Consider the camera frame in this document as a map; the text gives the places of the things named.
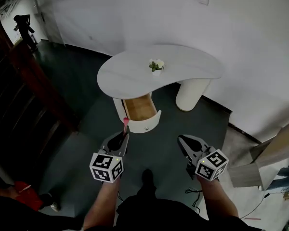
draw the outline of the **white cube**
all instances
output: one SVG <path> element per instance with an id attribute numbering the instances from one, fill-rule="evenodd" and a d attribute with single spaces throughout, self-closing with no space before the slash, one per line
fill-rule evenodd
<path id="1" fill-rule="evenodd" d="M 198 161 L 195 173 L 212 181 L 224 172 L 228 162 L 229 159 L 218 149 Z"/>
<path id="2" fill-rule="evenodd" d="M 90 170 L 94 179 L 113 183 L 124 170 L 122 157 L 93 153 Z"/>

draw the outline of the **open drawer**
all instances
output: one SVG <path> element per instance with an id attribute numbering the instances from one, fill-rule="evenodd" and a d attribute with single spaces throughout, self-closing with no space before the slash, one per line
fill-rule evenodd
<path id="1" fill-rule="evenodd" d="M 161 111 L 156 111 L 150 94 L 140 98 L 123 100 L 129 122 L 130 131 L 145 133 L 157 126 Z"/>

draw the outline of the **floor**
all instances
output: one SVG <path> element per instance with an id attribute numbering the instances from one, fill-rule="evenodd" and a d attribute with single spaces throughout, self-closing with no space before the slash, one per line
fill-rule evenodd
<path id="1" fill-rule="evenodd" d="M 222 149 L 230 160 L 228 168 L 250 163 L 252 157 L 249 149 L 256 145 L 244 135 L 228 128 Z M 219 176 L 219 180 L 229 198 L 235 203 L 239 217 L 245 216 L 256 208 L 265 194 L 273 193 L 265 198 L 253 213 L 247 216 L 247 218 L 259 218 L 260 220 L 244 219 L 248 225 L 266 231 L 281 231 L 289 220 L 289 202 L 285 202 L 283 194 L 279 193 L 281 189 L 264 193 L 259 191 L 257 187 L 234 188 L 228 172 Z M 201 200 L 199 208 L 201 210 L 200 215 L 208 219 L 204 199 Z"/>
<path id="2" fill-rule="evenodd" d="M 109 57 L 46 41 L 38 45 L 35 57 L 82 118 L 79 134 L 72 134 L 47 162 L 39 192 L 51 192 L 58 198 L 62 206 L 58 215 L 83 217 L 101 186 L 89 170 L 92 154 L 106 137 L 123 129 L 112 99 L 100 91 L 96 81 L 98 69 Z M 157 197 L 191 206 L 195 196 L 184 191 L 200 185 L 185 171 L 187 161 L 177 145 L 177 136 L 193 134 L 215 148 L 222 147 L 229 114 L 202 99 L 191 112 L 182 112 L 175 105 L 178 89 L 179 84 L 175 83 L 153 92 L 153 102 L 162 111 L 160 123 L 148 133 L 131 134 L 120 186 L 123 199 L 137 193 L 142 171 L 150 168 Z M 57 215 L 50 208 L 43 212 Z"/>

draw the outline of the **potted plant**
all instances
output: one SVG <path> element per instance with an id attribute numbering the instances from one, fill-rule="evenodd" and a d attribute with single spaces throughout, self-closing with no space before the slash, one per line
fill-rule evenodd
<path id="1" fill-rule="evenodd" d="M 152 74 L 155 76 L 159 76 L 162 70 L 164 69 L 165 63 L 161 59 L 153 60 L 150 59 L 149 67 L 152 69 Z"/>

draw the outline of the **blue jeans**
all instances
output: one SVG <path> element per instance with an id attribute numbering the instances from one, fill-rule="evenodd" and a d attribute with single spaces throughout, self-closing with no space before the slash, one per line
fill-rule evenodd
<path id="1" fill-rule="evenodd" d="M 275 188 L 279 188 L 279 187 L 289 187 L 289 167 L 282 168 L 278 172 L 277 175 L 279 175 L 279 176 L 287 176 L 287 177 L 284 178 L 284 179 L 279 179 L 279 180 L 272 181 L 272 183 L 267 188 L 267 190 L 275 189 Z"/>

